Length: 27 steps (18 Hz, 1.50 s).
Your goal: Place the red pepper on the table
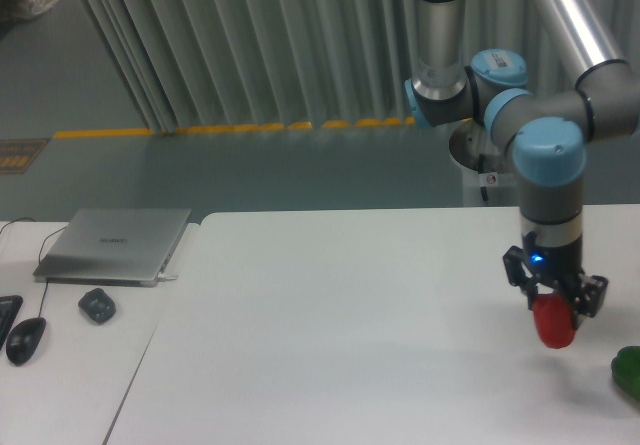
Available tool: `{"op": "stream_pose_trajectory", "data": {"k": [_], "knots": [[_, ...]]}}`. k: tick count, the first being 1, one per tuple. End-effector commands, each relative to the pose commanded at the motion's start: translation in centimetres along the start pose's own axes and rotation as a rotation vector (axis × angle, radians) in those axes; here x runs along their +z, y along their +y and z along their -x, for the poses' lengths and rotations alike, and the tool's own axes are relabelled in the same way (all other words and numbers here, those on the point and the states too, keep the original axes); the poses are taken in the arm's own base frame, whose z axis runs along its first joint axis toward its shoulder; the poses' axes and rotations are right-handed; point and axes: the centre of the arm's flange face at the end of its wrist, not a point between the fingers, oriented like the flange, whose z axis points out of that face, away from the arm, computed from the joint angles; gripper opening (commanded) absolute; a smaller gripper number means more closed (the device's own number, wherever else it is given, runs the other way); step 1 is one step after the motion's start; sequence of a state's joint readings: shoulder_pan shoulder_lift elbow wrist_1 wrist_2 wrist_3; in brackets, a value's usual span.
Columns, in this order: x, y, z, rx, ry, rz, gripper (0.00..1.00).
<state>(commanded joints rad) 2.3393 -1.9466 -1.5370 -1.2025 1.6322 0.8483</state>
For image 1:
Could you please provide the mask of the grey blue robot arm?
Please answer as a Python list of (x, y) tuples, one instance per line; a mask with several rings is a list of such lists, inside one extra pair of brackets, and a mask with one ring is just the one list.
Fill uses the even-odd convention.
[(522, 242), (503, 257), (539, 333), (575, 331), (600, 311), (608, 282), (582, 266), (589, 143), (639, 131), (639, 79), (592, 0), (533, 0), (572, 81), (538, 98), (506, 50), (461, 58), (465, 0), (416, 0), (417, 67), (405, 89), (420, 126), (470, 118), (515, 180)]

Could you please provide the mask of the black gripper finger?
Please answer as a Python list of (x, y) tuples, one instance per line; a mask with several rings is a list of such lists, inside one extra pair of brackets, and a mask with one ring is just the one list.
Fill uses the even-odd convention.
[(599, 313), (608, 285), (609, 280), (604, 276), (585, 273), (577, 275), (576, 285), (570, 289), (569, 298), (575, 329), (579, 329), (585, 319), (594, 318)]
[(505, 252), (502, 260), (509, 284), (518, 288), (526, 297), (528, 310), (532, 311), (538, 296), (538, 281), (535, 275), (526, 274), (528, 269), (525, 266), (523, 250), (513, 245)]

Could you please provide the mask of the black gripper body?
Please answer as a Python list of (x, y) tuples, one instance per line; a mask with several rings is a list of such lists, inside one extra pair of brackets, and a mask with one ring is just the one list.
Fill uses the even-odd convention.
[(535, 232), (523, 237), (524, 264), (538, 282), (573, 301), (579, 293), (582, 268), (582, 237), (558, 247), (543, 246)]

